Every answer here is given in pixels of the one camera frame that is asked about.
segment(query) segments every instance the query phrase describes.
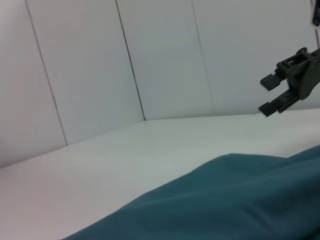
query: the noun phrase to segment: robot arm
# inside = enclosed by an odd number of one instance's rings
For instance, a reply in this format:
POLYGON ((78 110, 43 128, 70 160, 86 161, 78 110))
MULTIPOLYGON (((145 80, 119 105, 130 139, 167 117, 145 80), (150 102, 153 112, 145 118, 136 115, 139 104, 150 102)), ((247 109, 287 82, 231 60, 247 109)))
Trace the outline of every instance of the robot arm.
MULTIPOLYGON (((311 23, 320 26, 320 0, 313 3, 311 23)), ((300 49, 295 55, 279 62, 274 74, 264 77, 260 83, 268 90, 278 87, 287 79, 289 89, 271 102, 259 107, 266 116, 276 111, 282 113, 299 100, 306 99, 320 82, 320 48, 308 53, 307 48, 300 49)))

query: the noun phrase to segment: white wall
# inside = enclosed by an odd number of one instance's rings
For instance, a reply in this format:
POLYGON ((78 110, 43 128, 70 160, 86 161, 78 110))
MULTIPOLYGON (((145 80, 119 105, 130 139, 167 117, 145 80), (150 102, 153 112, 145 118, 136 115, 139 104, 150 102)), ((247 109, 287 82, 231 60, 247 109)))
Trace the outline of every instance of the white wall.
POLYGON ((114 0, 27 0, 69 144, 143 120, 114 0))
MULTIPOLYGON (((216 114, 255 113, 288 87, 260 79, 302 47, 317 49, 308 0, 193 0, 216 114)), ((320 88, 295 108, 320 107, 320 88)))
POLYGON ((0 0, 0 111, 0 167, 66 145, 21 0, 0 0))
MULTIPOLYGON (((267 92, 260 80, 317 48, 309 0, 118 3, 147 119, 257 113, 287 89, 267 92)), ((319 91, 294 108, 320 107, 319 91)))
POLYGON ((118 0, 147 120, 214 113, 189 0, 118 0))

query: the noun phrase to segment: white table surface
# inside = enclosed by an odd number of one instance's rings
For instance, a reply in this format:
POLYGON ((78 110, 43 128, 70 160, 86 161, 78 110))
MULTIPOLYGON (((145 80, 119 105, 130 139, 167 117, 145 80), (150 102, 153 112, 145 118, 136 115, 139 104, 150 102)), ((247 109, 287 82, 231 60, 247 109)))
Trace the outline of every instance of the white table surface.
POLYGON ((218 156, 318 144, 320 109, 141 122, 0 169, 0 239, 62 239, 218 156))

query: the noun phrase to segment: teal cloth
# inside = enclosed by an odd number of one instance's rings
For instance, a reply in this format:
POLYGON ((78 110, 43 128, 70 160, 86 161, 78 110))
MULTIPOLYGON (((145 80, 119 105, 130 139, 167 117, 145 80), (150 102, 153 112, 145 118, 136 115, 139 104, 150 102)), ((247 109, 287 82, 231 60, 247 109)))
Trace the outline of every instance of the teal cloth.
POLYGON ((320 146, 218 157, 65 240, 320 240, 320 146))

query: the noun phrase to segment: white wall panel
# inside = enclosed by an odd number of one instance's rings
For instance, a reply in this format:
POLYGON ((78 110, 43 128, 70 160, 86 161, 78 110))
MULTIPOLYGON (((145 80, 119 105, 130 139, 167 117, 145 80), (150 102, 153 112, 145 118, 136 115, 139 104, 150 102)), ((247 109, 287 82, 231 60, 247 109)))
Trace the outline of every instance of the white wall panel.
POLYGON ((0 167, 64 147, 25 1, 0 0, 0 167))
POLYGON ((118 0, 145 117, 212 115, 190 0, 118 0))
MULTIPOLYGON (((302 47, 317 48, 309 0, 193 0, 217 114, 254 113, 287 88, 260 80, 302 47)), ((295 108, 320 107, 320 87, 295 108)))
POLYGON ((69 144, 143 120, 114 0, 28 0, 69 144))

